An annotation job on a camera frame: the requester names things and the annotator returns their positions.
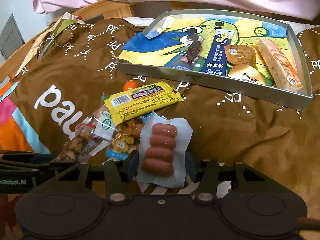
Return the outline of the grey metal tray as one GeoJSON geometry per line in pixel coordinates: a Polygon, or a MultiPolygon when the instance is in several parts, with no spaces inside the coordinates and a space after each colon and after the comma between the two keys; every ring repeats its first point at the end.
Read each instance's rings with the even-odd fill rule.
{"type": "Polygon", "coordinates": [[[230,71],[225,76],[218,76],[192,70],[131,64],[121,61],[119,58],[117,58],[117,64],[123,73],[187,82],[194,85],[201,85],[225,91],[236,92],[256,99],[262,99],[288,108],[296,109],[298,111],[306,109],[308,104],[311,102],[312,85],[306,60],[304,59],[302,46],[298,41],[298,38],[296,37],[291,25],[289,25],[288,23],[244,12],[232,12],[212,9],[185,9],[166,11],[162,13],[141,33],[143,33],[147,38],[158,36],[163,30],[168,29],[169,26],[172,25],[173,22],[171,20],[168,20],[167,18],[169,16],[175,15],[180,17],[212,17],[214,15],[220,15],[223,17],[231,16],[249,18],[285,27],[287,29],[286,35],[289,42],[289,48],[293,56],[293,62],[291,62],[291,64],[295,68],[303,85],[303,93],[299,94],[292,91],[279,89],[276,87],[275,83],[272,86],[268,86],[234,79],[228,77],[228,73],[230,71]]]}

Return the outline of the chocolate cookie snack pack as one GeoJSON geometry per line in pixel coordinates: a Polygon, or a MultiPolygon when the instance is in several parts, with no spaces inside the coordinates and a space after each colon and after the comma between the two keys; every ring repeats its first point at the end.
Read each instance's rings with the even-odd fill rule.
{"type": "Polygon", "coordinates": [[[96,124],[80,123],[77,125],[75,137],[64,144],[55,162],[72,163],[88,159],[89,154],[104,140],[102,137],[94,135],[96,124]]]}

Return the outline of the green white snack packet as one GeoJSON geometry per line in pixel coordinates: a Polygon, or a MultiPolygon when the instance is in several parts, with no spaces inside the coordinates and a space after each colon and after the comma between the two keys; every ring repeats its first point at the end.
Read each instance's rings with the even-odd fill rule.
{"type": "Polygon", "coordinates": [[[113,122],[112,116],[109,112],[109,115],[101,115],[98,123],[95,126],[93,134],[97,137],[101,137],[105,140],[112,140],[113,134],[116,131],[116,125],[113,122]]]}

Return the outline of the brown bun packet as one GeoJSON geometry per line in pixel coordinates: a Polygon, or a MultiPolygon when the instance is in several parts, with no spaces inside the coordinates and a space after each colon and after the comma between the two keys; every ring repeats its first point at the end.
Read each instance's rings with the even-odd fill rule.
{"type": "Polygon", "coordinates": [[[256,67],[256,53],[250,46],[225,46],[226,59],[229,64],[236,66],[238,64],[246,64],[253,68],[256,67]]]}

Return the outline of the blue drink stick packet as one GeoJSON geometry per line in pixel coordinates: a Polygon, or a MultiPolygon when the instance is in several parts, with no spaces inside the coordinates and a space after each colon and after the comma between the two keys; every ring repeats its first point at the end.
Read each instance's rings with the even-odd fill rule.
{"type": "Polygon", "coordinates": [[[227,58],[225,46],[231,44],[235,31],[218,29],[215,32],[212,46],[201,69],[202,73],[210,75],[225,76],[227,69],[227,58]]]}

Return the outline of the small orange tangerine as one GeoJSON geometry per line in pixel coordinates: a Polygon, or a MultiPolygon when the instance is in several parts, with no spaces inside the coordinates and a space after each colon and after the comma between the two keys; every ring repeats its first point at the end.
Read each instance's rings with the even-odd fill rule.
{"type": "Polygon", "coordinates": [[[139,87],[139,84],[136,81],[130,80],[123,85],[123,91],[133,90],[138,87],[139,87]]]}

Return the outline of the grey door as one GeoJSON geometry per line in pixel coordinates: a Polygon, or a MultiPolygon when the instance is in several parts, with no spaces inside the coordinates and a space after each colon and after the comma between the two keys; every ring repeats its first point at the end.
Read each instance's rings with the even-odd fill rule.
{"type": "Polygon", "coordinates": [[[0,38],[1,55],[7,60],[16,50],[25,44],[13,14],[8,18],[0,38]]]}

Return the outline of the gold wrapped pastry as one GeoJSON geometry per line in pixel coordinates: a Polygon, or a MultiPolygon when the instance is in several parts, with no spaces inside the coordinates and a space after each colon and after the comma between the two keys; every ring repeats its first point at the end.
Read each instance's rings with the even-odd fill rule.
{"type": "Polygon", "coordinates": [[[228,77],[267,85],[266,79],[258,70],[247,64],[237,64],[228,73],[228,77]]]}

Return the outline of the cartoon yellow candy packet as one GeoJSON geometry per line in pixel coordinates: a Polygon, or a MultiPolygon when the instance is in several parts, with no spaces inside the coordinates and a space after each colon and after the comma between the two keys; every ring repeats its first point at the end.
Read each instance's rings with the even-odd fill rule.
{"type": "Polygon", "coordinates": [[[144,125],[145,122],[141,117],[118,124],[111,143],[107,146],[106,156],[111,159],[125,160],[133,151],[138,150],[140,133],[144,125]]]}

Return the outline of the cartoon frog tray liner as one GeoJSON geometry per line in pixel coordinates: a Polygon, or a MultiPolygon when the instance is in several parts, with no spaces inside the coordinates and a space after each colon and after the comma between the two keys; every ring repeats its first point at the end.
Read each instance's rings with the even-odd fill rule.
{"type": "Polygon", "coordinates": [[[238,62],[249,64],[263,74],[267,85],[274,79],[259,52],[259,38],[272,40],[290,62],[285,27],[249,18],[214,15],[212,17],[169,16],[173,23],[158,36],[147,38],[138,33],[127,42],[119,59],[131,64],[170,67],[175,69],[208,72],[221,69],[226,75],[234,62],[228,63],[224,47],[238,46],[244,57],[238,62]]]}

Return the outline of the brown patterned blanket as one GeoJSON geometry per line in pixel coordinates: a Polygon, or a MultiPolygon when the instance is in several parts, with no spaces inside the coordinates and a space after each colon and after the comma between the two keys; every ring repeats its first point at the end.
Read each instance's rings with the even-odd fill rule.
{"type": "MultiPolygon", "coordinates": [[[[124,19],[73,24],[50,31],[32,60],[1,89],[1,148],[59,154],[77,124],[100,106],[102,94],[129,80],[116,66],[122,46],[142,27],[124,19]]],[[[313,98],[298,112],[263,100],[172,81],[183,102],[160,110],[185,118],[196,158],[243,161],[299,194],[319,217],[319,69],[310,67],[313,98]]]]}

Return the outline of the packaged sausage links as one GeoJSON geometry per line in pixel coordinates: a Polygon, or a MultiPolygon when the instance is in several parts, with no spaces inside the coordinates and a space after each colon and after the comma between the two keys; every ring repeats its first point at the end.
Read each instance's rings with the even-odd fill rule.
{"type": "Polygon", "coordinates": [[[136,181],[166,188],[184,186],[185,152],[193,129],[186,119],[152,112],[140,133],[136,181]]]}

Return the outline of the yellow snack bar wrapper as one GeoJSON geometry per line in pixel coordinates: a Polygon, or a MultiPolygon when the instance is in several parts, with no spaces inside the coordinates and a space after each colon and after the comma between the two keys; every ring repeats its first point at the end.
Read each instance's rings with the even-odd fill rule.
{"type": "Polygon", "coordinates": [[[116,125],[184,99],[165,81],[111,95],[104,101],[116,125]]]}

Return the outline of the dark dried meat snack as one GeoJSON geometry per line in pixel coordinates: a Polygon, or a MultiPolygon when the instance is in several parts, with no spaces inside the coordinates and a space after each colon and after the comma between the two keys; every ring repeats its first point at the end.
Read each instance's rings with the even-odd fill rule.
{"type": "Polygon", "coordinates": [[[188,47],[187,54],[181,57],[181,60],[186,63],[192,63],[197,60],[200,51],[202,50],[202,43],[198,40],[193,41],[188,47]]]}

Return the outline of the beige nougat bar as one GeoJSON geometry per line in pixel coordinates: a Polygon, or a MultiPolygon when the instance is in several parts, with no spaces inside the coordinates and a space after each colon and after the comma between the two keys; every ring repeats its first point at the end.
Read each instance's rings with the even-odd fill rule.
{"type": "Polygon", "coordinates": [[[303,93],[300,78],[282,50],[272,40],[259,38],[258,49],[270,71],[276,87],[294,93],[303,93]]]}

